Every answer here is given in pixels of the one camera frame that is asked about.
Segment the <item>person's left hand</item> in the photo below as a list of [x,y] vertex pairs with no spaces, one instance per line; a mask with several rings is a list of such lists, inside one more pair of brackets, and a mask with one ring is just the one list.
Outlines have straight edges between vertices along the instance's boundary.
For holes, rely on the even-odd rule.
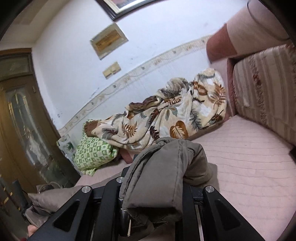
[[34,225],[28,225],[28,237],[31,237],[37,230],[38,227]]

